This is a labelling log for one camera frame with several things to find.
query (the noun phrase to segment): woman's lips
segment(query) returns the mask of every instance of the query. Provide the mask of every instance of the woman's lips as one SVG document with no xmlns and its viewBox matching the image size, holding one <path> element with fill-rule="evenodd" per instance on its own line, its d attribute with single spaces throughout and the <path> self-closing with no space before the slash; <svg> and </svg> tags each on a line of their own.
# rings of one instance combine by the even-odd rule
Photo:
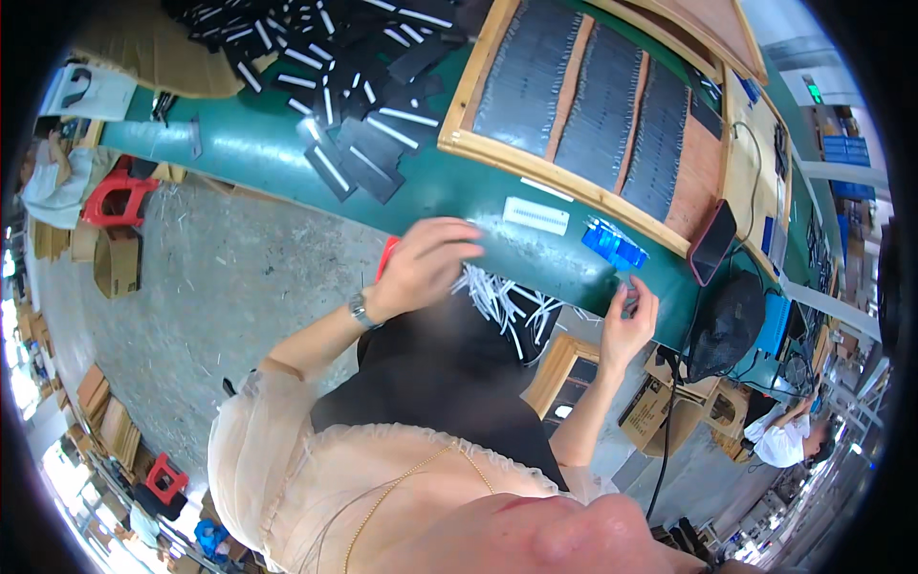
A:
<svg viewBox="0 0 918 574">
<path fill-rule="evenodd" d="M 520 496 L 518 499 L 513 499 L 507 504 L 504 504 L 502 507 L 500 507 L 500 510 L 498 510 L 498 512 L 508 511 L 511 508 L 516 508 L 518 506 L 522 506 L 523 504 L 532 504 L 534 502 L 547 501 L 547 500 L 549 499 L 539 499 L 539 498 Z"/>
</svg>

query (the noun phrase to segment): concrete floor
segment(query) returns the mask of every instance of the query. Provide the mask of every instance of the concrete floor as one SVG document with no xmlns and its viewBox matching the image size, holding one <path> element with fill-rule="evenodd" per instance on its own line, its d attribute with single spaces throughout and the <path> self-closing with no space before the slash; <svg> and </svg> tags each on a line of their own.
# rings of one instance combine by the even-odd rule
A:
<svg viewBox="0 0 918 574">
<path fill-rule="evenodd" d="M 225 398 L 223 377 L 238 382 L 289 333 L 345 302 L 375 270 L 384 233 L 283 202 L 227 197 L 194 178 L 151 199 L 141 232 L 141 289 L 105 299 L 91 264 L 38 261 L 41 306 L 55 343 L 55 365 L 74 393 L 94 361 L 125 403 L 152 452 L 167 452 L 193 490 L 207 482 L 207 436 Z M 599 342 L 601 323 L 565 308 L 570 334 Z M 560 332 L 555 328 L 554 334 Z M 647 345 L 629 367 L 600 434 L 592 470 L 643 506 L 659 460 L 635 453 L 617 419 L 644 379 Z M 356 372 L 353 348 L 319 382 L 328 392 Z M 747 475 L 700 426 L 670 459 L 652 523 L 688 516 L 695 524 L 736 523 L 777 475 Z"/>
</svg>

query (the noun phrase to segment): gold necklace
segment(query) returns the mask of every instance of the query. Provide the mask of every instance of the gold necklace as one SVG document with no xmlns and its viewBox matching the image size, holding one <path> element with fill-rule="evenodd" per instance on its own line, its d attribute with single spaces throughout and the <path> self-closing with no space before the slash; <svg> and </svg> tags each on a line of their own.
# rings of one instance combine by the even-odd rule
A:
<svg viewBox="0 0 918 574">
<path fill-rule="evenodd" d="M 353 538 L 351 538 L 351 543 L 347 545 L 347 552 L 344 554 L 344 568 L 342 570 L 343 574 L 347 574 L 347 564 L 348 564 L 348 561 L 351 559 L 351 550 L 353 550 L 353 543 L 357 541 L 357 536 L 359 536 L 360 533 L 364 531 L 364 526 L 366 526 L 366 521 L 370 520 L 370 517 L 373 516 L 374 512 L 376 512 L 376 507 L 379 506 L 379 503 L 382 502 L 383 499 L 389 495 L 389 492 L 391 492 L 396 486 L 398 486 L 399 482 L 401 482 L 405 478 L 408 478 L 412 472 L 414 472 L 418 468 L 423 467 L 427 463 L 431 462 L 434 458 L 442 455 L 443 453 L 450 450 L 454 446 L 458 446 L 455 441 L 453 441 L 451 445 L 447 446 L 439 453 L 428 457 L 426 460 L 416 465 L 414 468 L 412 468 L 411 470 L 409 470 L 402 476 L 398 477 L 398 479 L 395 482 L 389 485 L 389 488 L 387 488 L 386 491 L 383 492 L 383 495 L 379 497 L 379 500 L 376 501 L 376 503 L 370 509 L 370 512 L 368 512 L 366 516 L 364 517 L 364 519 L 360 522 L 360 526 L 357 527 L 357 532 L 353 533 Z M 481 477 L 481 479 L 485 481 L 485 484 L 487 484 L 487 489 L 491 491 L 491 494 L 494 494 L 494 487 L 492 487 L 491 483 L 487 481 L 487 478 L 485 478 L 484 473 L 481 472 L 481 468 L 478 468 L 478 465 L 475 464 L 475 461 L 472 460 L 472 457 L 469 456 L 465 451 L 463 451 L 461 446 L 459 446 L 459 452 L 462 453 L 462 455 L 465 457 L 465 460 L 469 461 L 472 464 L 472 466 L 475 467 L 475 470 L 478 471 L 478 476 Z"/>
</svg>

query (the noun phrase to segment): woman's hand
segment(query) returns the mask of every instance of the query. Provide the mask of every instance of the woman's hand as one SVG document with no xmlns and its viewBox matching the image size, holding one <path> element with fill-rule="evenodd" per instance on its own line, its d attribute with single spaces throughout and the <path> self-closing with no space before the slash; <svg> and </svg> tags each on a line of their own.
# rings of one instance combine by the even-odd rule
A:
<svg viewBox="0 0 918 574">
<path fill-rule="evenodd" d="M 393 249 L 379 283 L 364 292 L 367 317 L 383 322 L 445 298 L 462 271 L 462 261 L 485 253 L 469 243 L 479 237 L 481 231 L 462 219 L 415 223 Z"/>
<path fill-rule="evenodd" d="M 636 276 L 631 276 L 631 282 L 634 289 L 628 289 L 624 281 L 619 283 L 606 313 L 599 351 L 600 372 L 623 372 L 654 335 L 660 299 Z M 623 313 L 627 313 L 626 319 L 621 318 Z"/>
</svg>

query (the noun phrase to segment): black mesh fan cover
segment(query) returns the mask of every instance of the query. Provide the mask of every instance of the black mesh fan cover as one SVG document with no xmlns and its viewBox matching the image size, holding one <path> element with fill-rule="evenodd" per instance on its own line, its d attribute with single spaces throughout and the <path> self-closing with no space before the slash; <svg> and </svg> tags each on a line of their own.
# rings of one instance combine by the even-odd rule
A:
<svg viewBox="0 0 918 574">
<path fill-rule="evenodd" d="M 765 322 L 765 294 L 758 276 L 743 271 L 699 309 L 688 343 L 687 384 L 736 365 L 756 342 Z"/>
</svg>

